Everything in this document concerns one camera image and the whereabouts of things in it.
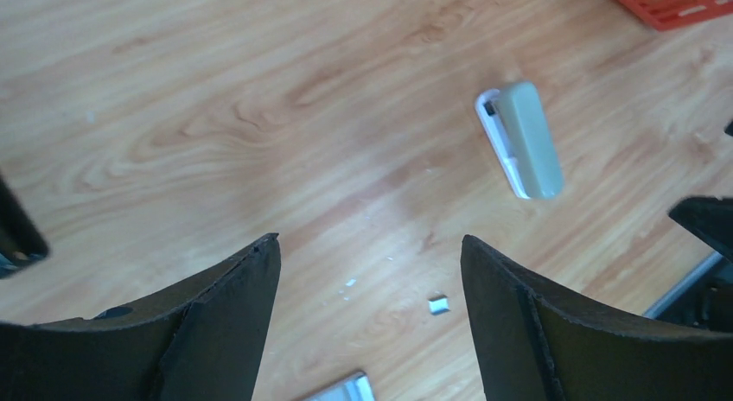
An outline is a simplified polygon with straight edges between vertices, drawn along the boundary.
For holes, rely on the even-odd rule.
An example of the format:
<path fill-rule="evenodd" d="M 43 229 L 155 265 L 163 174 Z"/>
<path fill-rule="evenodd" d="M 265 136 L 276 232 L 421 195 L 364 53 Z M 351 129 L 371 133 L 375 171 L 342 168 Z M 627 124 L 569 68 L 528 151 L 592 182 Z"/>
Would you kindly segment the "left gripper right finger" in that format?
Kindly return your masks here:
<path fill-rule="evenodd" d="M 581 295 L 481 239 L 462 240 L 462 286 L 489 400 L 729 400 L 732 336 Z"/>

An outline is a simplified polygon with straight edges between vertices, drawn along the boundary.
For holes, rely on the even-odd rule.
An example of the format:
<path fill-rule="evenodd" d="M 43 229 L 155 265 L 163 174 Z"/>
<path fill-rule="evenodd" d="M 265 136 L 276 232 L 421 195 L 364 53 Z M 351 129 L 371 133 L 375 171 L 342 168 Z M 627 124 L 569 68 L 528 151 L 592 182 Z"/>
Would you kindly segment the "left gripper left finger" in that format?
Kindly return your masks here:
<path fill-rule="evenodd" d="M 278 236 L 92 319 L 1 326 L 4 400 L 248 400 L 281 271 Z"/>

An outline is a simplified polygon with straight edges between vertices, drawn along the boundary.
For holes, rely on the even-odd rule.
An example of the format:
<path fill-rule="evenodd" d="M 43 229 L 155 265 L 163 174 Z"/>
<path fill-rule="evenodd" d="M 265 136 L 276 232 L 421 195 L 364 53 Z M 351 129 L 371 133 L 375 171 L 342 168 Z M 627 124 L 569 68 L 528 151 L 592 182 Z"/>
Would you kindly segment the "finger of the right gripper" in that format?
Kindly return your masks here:
<path fill-rule="evenodd" d="M 669 217 L 727 260 L 732 260 L 732 198 L 690 196 Z"/>

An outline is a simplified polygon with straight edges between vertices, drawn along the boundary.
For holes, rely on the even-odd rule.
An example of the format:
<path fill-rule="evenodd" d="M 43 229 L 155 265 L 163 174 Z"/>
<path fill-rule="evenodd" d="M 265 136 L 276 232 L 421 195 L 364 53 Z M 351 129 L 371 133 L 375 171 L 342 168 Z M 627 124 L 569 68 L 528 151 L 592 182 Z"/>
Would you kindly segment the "small staple strip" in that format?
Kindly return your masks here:
<path fill-rule="evenodd" d="M 428 308 L 431 315 L 450 312 L 449 298 L 447 296 L 434 296 L 428 300 Z"/>

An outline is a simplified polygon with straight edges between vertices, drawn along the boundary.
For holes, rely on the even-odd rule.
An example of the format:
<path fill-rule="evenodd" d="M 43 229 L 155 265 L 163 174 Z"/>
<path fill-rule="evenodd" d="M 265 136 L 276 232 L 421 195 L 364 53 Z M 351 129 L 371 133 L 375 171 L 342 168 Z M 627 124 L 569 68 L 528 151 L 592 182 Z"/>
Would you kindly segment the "black stapler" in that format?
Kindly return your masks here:
<path fill-rule="evenodd" d="M 1 179 L 1 278 L 11 277 L 49 254 L 48 243 Z"/>

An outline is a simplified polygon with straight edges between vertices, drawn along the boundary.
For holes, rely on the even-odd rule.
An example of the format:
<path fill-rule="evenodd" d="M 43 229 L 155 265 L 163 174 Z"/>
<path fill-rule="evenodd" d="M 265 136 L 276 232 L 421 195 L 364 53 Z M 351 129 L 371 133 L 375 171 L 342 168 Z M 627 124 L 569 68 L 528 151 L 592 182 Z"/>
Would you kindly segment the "grey white stapler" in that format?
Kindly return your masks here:
<path fill-rule="evenodd" d="M 564 174 L 537 87 L 518 81 L 488 89 L 475 112 L 515 196 L 549 200 L 564 189 Z"/>

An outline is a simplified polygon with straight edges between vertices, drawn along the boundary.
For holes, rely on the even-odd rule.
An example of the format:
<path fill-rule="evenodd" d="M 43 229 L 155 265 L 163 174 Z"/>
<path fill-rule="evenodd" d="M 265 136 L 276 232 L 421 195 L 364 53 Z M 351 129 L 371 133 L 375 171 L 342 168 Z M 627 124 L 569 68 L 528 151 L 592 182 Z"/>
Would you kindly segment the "red plastic basket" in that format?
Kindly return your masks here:
<path fill-rule="evenodd" d="M 647 26 L 668 31 L 732 13 L 732 0 L 616 0 Z"/>

